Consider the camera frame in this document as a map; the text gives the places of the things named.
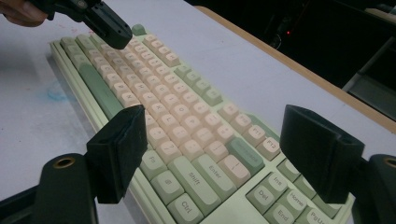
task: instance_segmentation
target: white table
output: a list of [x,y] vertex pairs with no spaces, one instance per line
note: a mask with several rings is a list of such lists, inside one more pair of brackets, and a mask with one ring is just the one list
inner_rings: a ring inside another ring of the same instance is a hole
[[[360,139],[366,145],[364,158],[377,153],[396,155],[396,137],[389,128],[184,1],[106,3],[130,25],[145,25],[228,98],[277,133],[285,105],[299,105]],[[94,131],[51,58],[49,45],[63,36],[87,34],[89,28],[61,14],[36,28],[16,26],[0,17],[0,27],[1,201],[37,185],[42,166],[52,158],[70,152],[84,154]],[[98,204],[98,214],[101,223],[131,223],[124,203]]]

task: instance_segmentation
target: blue stain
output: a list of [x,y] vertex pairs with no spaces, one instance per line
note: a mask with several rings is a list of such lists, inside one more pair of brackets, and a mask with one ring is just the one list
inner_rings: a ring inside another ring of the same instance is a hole
[[57,81],[53,82],[52,85],[47,89],[47,95],[51,100],[54,101],[65,101],[67,96],[62,90],[61,84]]

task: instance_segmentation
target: clamp arm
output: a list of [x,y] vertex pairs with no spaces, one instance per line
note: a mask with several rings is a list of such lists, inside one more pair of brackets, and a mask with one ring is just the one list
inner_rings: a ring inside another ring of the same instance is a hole
[[83,21],[109,46],[123,49],[132,38],[129,25],[101,0],[29,0],[53,20],[55,12]]
[[280,147],[325,203],[355,196],[359,224],[396,224],[396,157],[361,157],[364,144],[308,109],[287,105]]

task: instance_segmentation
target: mechanical keyboard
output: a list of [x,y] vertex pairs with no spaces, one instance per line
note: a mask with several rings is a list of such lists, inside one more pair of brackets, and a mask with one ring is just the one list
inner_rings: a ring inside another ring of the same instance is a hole
[[122,50],[96,34],[50,43],[98,132],[124,107],[146,108],[148,151],[128,194],[150,223],[346,223],[279,148],[279,137],[137,24]]

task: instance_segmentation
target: finger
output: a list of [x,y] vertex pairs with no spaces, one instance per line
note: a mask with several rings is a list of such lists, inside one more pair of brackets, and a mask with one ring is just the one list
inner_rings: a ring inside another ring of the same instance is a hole
[[19,11],[22,15],[33,21],[43,21],[47,18],[47,14],[35,7],[31,2],[25,0],[0,0],[9,7]]
[[18,18],[13,18],[13,17],[7,16],[7,15],[5,15],[5,16],[9,22],[17,24],[19,26],[36,27],[43,23],[43,21],[24,21],[24,20],[20,20]]
[[19,11],[15,10],[14,8],[9,7],[8,5],[5,5],[4,3],[1,2],[0,2],[0,13],[22,21],[33,21],[32,19],[21,14]]

